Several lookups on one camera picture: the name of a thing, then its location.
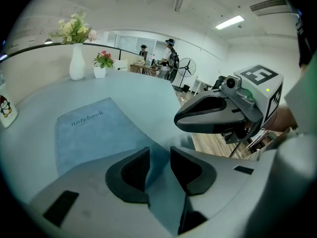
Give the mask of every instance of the potted plant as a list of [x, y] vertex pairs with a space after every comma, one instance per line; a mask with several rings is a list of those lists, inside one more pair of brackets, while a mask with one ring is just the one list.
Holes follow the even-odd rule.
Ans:
[[80, 80], [85, 77], [85, 61], [82, 55], [82, 46], [86, 40], [90, 42], [97, 39], [97, 33], [84, 22], [86, 14], [76, 13], [71, 15], [71, 20], [67, 23], [60, 20], [59, 30], [55, 33], [50, 33], [51, 37], [62, 37], [62, 44], [73, 44], [73, 57], [69, 66], [69, 74], [72, 80]]
[[99, 63], [98, 67], [94, 67], [94, 74], [96, 78], [103, 78], [106, 75], [106, 67], [112, 68], [113, 60], [111, 59], [111, 54], [107, 54], [106, 51], [98, 53], [97, 57], [94, 59], [94, 64]]

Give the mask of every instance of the ceiling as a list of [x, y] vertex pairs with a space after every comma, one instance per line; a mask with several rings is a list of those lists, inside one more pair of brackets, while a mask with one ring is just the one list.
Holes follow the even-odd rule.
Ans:
[[[276, 13], [275, 8], [271, 8], [265, 15], [264, 10], [264, 15], [260, 16], [251, 11], [251, 5], [263, 1], [266, 0], [33, 0], [17, 21], [12, 35], [18, 39], [46, 33], [56, 28], [60, 18], [68, 18], [79, 10], [87, 14], [95, 13], [97, 17], [100, 11], [106, 14], [117, 4], [137, 4], [175, 10], [187, 20], [198, 22], [232, 44], [239, 38], [241, 41], [252, 38], [252, 42], [260, 44], [266, 44], [262, 41], [264, 37], [296, 40], [297, 18], [290, 13], [290, 7], [284, 6], [285, 13]], [[139, 16], [146, 16], [142, 11], [138, 12]], [[245, 21], [222, 30], [215, 29], [216, 25], [237, 15], [241, 15]]]

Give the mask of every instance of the wooden floor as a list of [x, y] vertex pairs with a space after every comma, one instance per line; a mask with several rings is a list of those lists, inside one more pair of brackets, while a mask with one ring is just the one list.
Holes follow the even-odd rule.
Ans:
[[[188, 100], [194, 97], [190, 92], [178, 92], [175, 94], [181, 105], [184, 105]], [[193, 133], [192, 135], [194, 145], [197, 151], [208, 154], [214, 154], [218, 156], [229, 157], [233, 149], [237, 144], [226, 144], [221, 134], [201, 134]], [[251, 153], [246, 150], [248, 143], [242, 143], [236, 150], [233, 158], [243, 159], [249, 156]]]

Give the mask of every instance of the flower pot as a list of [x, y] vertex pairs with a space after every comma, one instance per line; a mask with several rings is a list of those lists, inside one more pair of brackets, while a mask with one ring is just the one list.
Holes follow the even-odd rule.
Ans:
[[80, 80], [85, 77], [85, 61], [82, 47], [82, 43], [73, 44], [73, 57], [69, 66], [69, 75], [72, 80]]
[[94, 74], [96, 78], [104, 78], [106, 75], [106, 67], [94, 67]]

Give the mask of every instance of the ceiling light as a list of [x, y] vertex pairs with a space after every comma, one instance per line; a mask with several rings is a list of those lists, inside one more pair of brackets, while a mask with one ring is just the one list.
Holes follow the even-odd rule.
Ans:
[[0, 61], [5, 59], [8, 55], [4, 54], [3, 56], [0, 57]]
[[47, 40], [44, 42], [44, 44], [51, 44], [51, 43], [53, 43], [51, 39], [47, 39]]
[[231, 26], [231, 25], [236, 24], [236, 23], [239, 23], [239, 22], [241, 22], [241, 21], [244, 21], [244, 18], [241, 17], [241, 16], [236, 16], [236, 17], [234, 17], [234, 18], [232, 18], [232, 19], [230, 19], [230, 20], [227, 20], [227, 21], [221, 23], [220, 25], [217, 25], [216, 28], [217, 28], [218, 30], [220, 30], [220, 29], [222, 29], [222, 28], [225, 28], [225, 27], [227, 27], [227, 26]]

